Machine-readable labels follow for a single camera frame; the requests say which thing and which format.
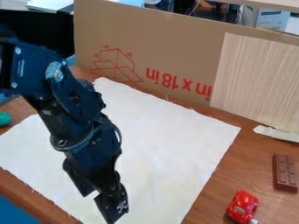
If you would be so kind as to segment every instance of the white cloth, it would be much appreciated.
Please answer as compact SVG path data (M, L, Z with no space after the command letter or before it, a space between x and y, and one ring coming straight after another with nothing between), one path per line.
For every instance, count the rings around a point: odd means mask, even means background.
M129 213L117 223L180 223L240 128L100 78L104 113L120 128L117 170ZM94 195L83 198L62 170L63 153L32 115L0 136L0 165L83 223L105 223Z

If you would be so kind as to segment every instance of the wooden table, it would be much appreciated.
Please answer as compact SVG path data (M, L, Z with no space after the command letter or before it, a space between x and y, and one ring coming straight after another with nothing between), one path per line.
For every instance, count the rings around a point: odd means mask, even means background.
M79 69L74 69L73 73L77 77L87 77L90 81L98 78L91 74L83 74ZM278 191L273 188L271 160L275 153L289 154L297 162L296 171L299 174L298 144L255 134L253 128L258 125L257 122L214 108L195 107L185 102L170 100L182 106L193 107L203 115L242 128L233 145L220 161L216 172L213 173L190 212L186 215L185 224L232 223L224 216L224 213L227 204L239 189L245 190L259 199L260 206L255 217L261 224L299 223L299 194ZM0 134L9 130L11 126L20 123L27 116L36 113L21 98L10 101L2 106L0 111L9 112L12 116L11 125L0 128ZM78 222L51 201L37 192L33 192L29 186L1 169L0 196L4 196L43 223L67 224Z

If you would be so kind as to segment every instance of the black robotic arm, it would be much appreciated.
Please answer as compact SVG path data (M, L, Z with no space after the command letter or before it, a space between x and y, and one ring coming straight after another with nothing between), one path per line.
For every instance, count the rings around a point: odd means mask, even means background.
M129 211L115 170L121 132L101 113L105 104L92 84L76 80L55 51L21 42L0 28L0 93L22 95L38 111L82 196L100 193L94 201L107 223Z

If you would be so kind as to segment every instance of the chocolate bar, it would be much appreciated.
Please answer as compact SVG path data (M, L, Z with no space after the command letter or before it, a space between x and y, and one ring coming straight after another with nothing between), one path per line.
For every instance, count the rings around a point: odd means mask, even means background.
M273 155L274 188L287 192L298 192L293 158L287 155Z

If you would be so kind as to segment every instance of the toy car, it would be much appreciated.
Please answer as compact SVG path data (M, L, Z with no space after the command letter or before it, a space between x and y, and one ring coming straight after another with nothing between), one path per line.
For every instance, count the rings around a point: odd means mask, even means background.
M254 213L259 205L259 201L253 195L239 191L233 197L226 209L226 215L239 224L256 224Z

